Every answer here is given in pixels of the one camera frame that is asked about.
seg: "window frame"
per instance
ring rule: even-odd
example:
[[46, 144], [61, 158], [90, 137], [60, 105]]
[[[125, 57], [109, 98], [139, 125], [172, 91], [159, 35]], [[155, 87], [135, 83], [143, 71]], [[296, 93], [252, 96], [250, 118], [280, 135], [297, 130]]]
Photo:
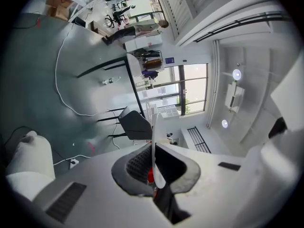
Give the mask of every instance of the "window frame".
[[[157, 87], [163, 87], [163, 86], [174, 85], [174, 84], [178, 84], [179, 85], [180, 103], [179, 104], [175, 104], [175, 106], [176, 107], [178, 107], [178, 106], [181, 107], [181, 114], [180, 114], [181, 116], [191, 115], [191, 114], [200, 113], [200, 112], [204, 112], [205, 111], [206, 101], [207, 101], [207, 91], [208, 91], [208, 63], [202, 63], [202, 64], [206, 64], [206, 77], [185, 79], [185, 71], [184, 71], [184, 66], [185, 65], [178, 65], [180, 80], [172, 81], [172, 82], [167, 82], [167, 83], [163, 83], [163, 84], [159, 84], [159, 85], [154, 85], [153, 86], [153, 88], [157, 88]], [[185, 82], [186, 81], [190, 81], [190, 80], [197, 80], [197, 79], [206, 79], [206, 91], [205, 91], [204, 100], [198, 100], [198, 101], [193, 101], [193, 102], [186, 103], [186, 94], [183, 93], [184, 90], [186, 90], [186, 83]], [[203, 109], [187, 114], [186, 113], [186, 105], [191, 105], [193, 103], [198, 103], [198, 102], [204, 102]]]
[[163, 8], [162, 8], [162, 5], [161, 5], [161, 3], [160, 3], [160, 0], [158, 0], [158, 3], [159, 3], [160, 8], [161, 8], [160, 11], [154, 11], [154, 12], [149, 12], [149, 13], [138, 14], [138, 15], [135, 15], [135, 16], [130, 16], [129, 19], [136, 19], [136, 22], [139, 22], [138, 17], [139, 17], [139, 16], [144, 16], [144, 15], [150, 15], [151, 19], [154, 19], [153, 14], [155, 14], [155, 13], [162, 13], [164, 19], [166, 19], [166, 16], [165, 16], [165, 13], [164, 13], [164, 11], [163, 11]]

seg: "white cable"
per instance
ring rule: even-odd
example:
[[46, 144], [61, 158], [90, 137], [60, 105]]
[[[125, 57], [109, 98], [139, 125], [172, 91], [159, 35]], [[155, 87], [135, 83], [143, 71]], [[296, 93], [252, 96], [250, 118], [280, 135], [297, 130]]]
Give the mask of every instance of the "white cable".
[[57, 162], [57, 163], [55, 163], [55, 164], [53, 164], [53, 165], [58, 165], [58, 164], [60, 164], [61, 162], [64, 162], [64, 161], [66, 161], [66, 160], [71, 160], [71, 159], [74, 159], [74, 158], [76, 158], [76, 157], [78, 157], [78, 156], [82, 156], [82, 157], [85, 157], [85, 158], [90, 158], [90, 157], [88, 157], [88, 156], [85, 156], [85, 155], [79, 154], [79, 155], [76, 155], [76, 156], [74, 156], [74, 157], [67, 158], [67, 159], [64, 159], [64, 160], [62, 160], [62, 161], [59, 161], [59, 162]]
[[62, 96], [61, 96], [61, 94], [60, 94], [60, 92], [59, 92], [59, 90], [58, 90], [58, 86], [57, 86], [57, 65], [58, 65], [58, 59], [59, 59], [60, 51], [61, 51], [61, 49], [62, 49], [62, 47], [63, 47], [63, 44], [64, 44], [65, 40], [67, 39], [69, 33], [72, 31], [74, 25], [75, 25], [75, 24], [72, 25], [71, 30], [68, 32], [68, 34], [66, 35], [65, 39], [63, 40], [62, 45], [61, 45], [61, 47], [60, 47], [60, 49], [59, 49], [59, 52], [58, 52], [58, 56], [57, 56], [57, 60], [56, 60], [56, 66], [55, 66], [55, 85], [56, 85], [56, 90], [57, 90], [58, 95], [60, 96], [61, 102], [62, 102], [66, 107], [70, 108], [74, 113], [76, 113], [76, 114], [79, 115], [79, 116], [95, 116], [95, 115], [97, 115], [97, 114], [99, 114], [99, 113], [96, 113], [96, 114], [93, 114], [93, 115], [80, 114], [80, 113], [78, 113], [77, 111], [75, 111], [72, 107], [68, 106], [68, 105], [65, 103], [65, 101], [63, 100], [63, 98], [62, 98]]
[[[116, 128], [117, 128], [117, 119], [116, 119], [116, 126], [115, 126], [115, 129], [114, 129], [112, 135], [114, 135], [114, 132], [115, 132]], [[113, 144], [114, 144], [118, 149], [120, 149], [119, 146], [116, 145], [116, 144], [114, 143], [114, 137], [112, 137], [112, 142], [113, 142]]]

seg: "ceiling light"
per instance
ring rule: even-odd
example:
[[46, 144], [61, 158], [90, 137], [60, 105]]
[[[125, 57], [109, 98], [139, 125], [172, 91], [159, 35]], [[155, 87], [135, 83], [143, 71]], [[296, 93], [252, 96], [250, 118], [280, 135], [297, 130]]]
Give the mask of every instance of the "ceiling light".
[[222, 121], [222, 126], [223, 126], [223, 128], [228, 128], [229, 124], [228, 124], [227, 120]]
[[232, 72], [232, 76], [235, 80], [240, 80], [241, 77], [242, 77], [242, 73], [241, 71], [239, 71], [238, 69], [234, 69], [233, 72]]

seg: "bottle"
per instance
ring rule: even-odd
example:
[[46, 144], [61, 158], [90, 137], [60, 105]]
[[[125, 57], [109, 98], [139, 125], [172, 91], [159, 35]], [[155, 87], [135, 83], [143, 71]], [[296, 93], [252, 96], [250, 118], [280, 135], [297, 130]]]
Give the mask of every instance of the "bottle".
[[102, 83], [104, 85], [108, 85], [108, 84], [112, 84], [112, 83], [118, 81], [119, 79], [120, 79], [120, 77], [112, 77], [112, 78], [109, 78], [109, 79], [103, 81]]

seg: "person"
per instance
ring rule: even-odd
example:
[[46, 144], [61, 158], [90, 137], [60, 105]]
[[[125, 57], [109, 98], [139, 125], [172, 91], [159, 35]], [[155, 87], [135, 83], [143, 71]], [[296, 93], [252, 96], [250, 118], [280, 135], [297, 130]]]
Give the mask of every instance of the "person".
[[153, 31], [159, 30], [160, 28], [167, 28], [168, 26], [169, 23], [166, 20], [159, 20], [158, 23], [155, 23], [153, 19], [140, 21], [128, 25], [125, 29], [117, 31], [110, 37], [106, 36], [106, 38], [102, 38], [102, 40], [106, 45], [110, 45], [115, 40], [123, 38], [125, 36], [136, 36], [138, 38], [145, 36]]

